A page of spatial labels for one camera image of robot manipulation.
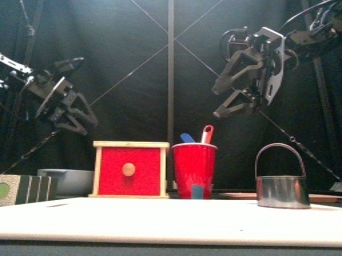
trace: wooden knob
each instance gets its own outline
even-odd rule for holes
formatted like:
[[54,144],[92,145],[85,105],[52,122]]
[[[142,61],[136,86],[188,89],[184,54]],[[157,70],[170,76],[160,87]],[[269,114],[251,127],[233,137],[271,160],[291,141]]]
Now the wooden knob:
[[132,163],[125,163],[122,165],[122,175],[129,177],[134,173],[134,165]]

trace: red cup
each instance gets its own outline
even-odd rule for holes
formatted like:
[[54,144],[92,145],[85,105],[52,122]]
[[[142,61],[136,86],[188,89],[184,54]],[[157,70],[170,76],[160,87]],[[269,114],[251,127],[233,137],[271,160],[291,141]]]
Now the red cup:
[[178,198],[209,199],[217,148],[204,143],[181,143],[172,149]]

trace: wooden box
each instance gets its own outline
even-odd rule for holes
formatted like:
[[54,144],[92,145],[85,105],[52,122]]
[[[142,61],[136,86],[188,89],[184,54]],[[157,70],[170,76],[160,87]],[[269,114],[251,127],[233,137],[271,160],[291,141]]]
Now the wooden box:
[[89,197],[164,198],[166,142],[94,141]]

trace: metal pole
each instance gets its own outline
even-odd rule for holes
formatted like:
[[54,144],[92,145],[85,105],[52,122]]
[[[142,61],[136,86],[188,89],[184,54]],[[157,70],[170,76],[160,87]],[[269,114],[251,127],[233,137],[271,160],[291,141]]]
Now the metal pole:
[[[168,102],[166,102],[166,141],[173,144],[173,71],[174,71],[174,3],[168,0]],[[173,159],[172,154],[168,154],[166,161],[166,189],[173,187]]]

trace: metal bucket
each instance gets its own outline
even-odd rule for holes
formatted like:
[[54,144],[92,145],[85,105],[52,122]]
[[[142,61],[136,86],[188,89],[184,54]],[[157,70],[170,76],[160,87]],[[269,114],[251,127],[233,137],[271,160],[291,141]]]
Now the metal bucket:
[[[295,154],[300,164],[301,176],[257,176],[259,156],[271,147],[283,147]],[[309,208],[304,165],[300,155],[292,147],[281,143],[272,143],[260,149],[255,159],[255,180],[257,206],[291,209]]]

